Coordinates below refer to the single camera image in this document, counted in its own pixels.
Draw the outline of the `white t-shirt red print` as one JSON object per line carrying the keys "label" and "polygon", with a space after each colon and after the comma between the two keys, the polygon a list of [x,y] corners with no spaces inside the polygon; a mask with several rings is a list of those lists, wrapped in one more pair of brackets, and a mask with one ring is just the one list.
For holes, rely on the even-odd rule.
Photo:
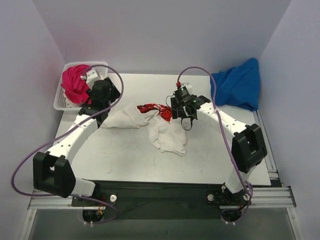
{"label": "white t-shirt red print", "polygon": [[101,127],[104,129],[147,127],[150,142],[156,149],[162,153],[175,153],[180,157],[187,155],[186,131],[179,120],[173,119],[172,110],[162,104],[129,104],[119,111],[111,113]]}

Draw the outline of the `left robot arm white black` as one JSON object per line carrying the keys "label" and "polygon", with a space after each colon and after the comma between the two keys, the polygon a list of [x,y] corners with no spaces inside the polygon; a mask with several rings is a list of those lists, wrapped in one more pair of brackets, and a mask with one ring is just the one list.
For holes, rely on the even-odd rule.
{"label": "left robot arm white black", "polygon": [[33,186],[36,190],[67,198],[83,196],[90,206],[101,201],[101,193],[93,181],[77,177],[71,163],[91,134],[106,120],[110,107],[121,93],[109,77],[97,80],[88,90],[89,99],[76,116],[70,133],[46,152],[37,152],[32,160]]}

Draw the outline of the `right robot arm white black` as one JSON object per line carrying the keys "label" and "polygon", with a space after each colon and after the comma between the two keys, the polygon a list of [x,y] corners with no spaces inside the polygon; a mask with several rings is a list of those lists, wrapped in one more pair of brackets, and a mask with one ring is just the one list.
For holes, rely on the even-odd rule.
{"label": "right robot arm white black", "polygon": [[190,94],[185,86],[173,93],[170,102],[174,119],[189,119],[191,123],[202,121],[221,133],[233,165],[233,171],[223,184],[222,200],[233,204],[241,191],[251,197],[253,187],[249,177],[268,154],[261,127],[236,120],[205,96]]}

